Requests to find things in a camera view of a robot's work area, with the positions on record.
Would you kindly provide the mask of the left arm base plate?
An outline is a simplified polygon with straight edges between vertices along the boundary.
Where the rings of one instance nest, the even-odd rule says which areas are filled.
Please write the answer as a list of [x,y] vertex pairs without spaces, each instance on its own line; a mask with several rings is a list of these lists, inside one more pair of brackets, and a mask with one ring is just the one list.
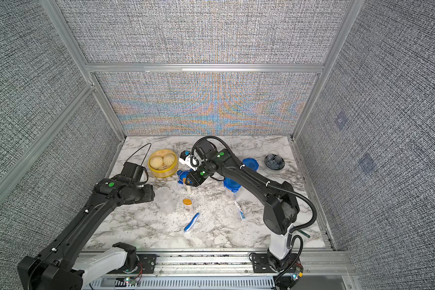
[[156,254],[137,254],[137,264],[134,269],[116,269],[108,274],[126,274],[126,275],[137,275],[137,274],[153,274],[157,264]]

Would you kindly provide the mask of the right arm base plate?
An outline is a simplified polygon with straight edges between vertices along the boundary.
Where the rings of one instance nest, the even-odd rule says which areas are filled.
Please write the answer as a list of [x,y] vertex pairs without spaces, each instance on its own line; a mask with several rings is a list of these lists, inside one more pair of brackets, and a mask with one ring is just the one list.
[[283,260],[277,260],[272,254],[255,253],[249,254],[253,272],[256,274],[281,273],[286,268],[288,273],[303,272],[304,268],[297,254],[289,254]]

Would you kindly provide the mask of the orange cap bottle front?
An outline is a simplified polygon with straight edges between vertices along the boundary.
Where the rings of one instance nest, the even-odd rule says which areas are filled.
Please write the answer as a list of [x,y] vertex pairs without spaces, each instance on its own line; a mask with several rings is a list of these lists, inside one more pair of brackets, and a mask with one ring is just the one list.
[[182,204],[184,206],[186,213],[188,213],[189,215],[194,214],[195,211],[194,211],[193,202],[191,199],[183,199]]

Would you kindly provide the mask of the toothpaste tube vertical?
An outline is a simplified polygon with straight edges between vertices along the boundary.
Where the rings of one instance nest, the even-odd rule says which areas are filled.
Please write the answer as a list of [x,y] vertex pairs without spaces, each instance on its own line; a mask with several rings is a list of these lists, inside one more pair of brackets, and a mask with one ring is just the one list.
[[238,204],[237,201],[234,201],[234,205],[236,207],[236,210],[238,211],[238,215],[239,215],[239,218],[241,219],[241,221],[245,221],[246,217],[245,217],[244,212],[242,211],[241,206]]

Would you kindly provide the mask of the blue toothbrush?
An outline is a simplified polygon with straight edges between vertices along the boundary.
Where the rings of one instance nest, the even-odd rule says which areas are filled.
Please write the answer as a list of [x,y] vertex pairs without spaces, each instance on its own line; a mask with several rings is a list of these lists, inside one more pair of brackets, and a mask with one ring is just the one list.
[[196,224],[196,222],[200,216],[201,216],[200,213],[196,213],[194,215],[194,217],[191,219],[191,221],[185,226],[185,228],[184,228],[185,233],[188,233],[194,227],[194,225]]

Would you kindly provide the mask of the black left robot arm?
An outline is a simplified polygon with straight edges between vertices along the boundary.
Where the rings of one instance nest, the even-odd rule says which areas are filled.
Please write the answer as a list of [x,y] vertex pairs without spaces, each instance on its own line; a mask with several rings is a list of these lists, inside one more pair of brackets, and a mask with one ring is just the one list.
[[87,262],[76,260],[96,229],[117,207],[153,201],[155,193],[148,180],[145,167],[126,162],[120,174],[99,181],[86,204],[58,237],[36,257],[26,256],[18,264],[23,288],[80,290],[111,271],[136,271],[137,249],[125,242],[115,243]]

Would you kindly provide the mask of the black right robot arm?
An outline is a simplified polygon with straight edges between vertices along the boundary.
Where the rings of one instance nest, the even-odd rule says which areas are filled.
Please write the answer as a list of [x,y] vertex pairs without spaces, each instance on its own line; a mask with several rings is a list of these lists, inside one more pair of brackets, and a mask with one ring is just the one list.
[[248,167],[216,136],[200,138],[190,151],[180,153],[179,161],[191,168],[186,178],[188,186],[198,187],[219,174],[253,194],[263,205],[263,222],[271,232],[267,252],[270,267],[281,273],[296,263],[302,247],[296,257],[291,257],[294,242],[300,238],[294,233],[317,220],[317,209],[311,200],[294,191],[289,182],[280,184]]

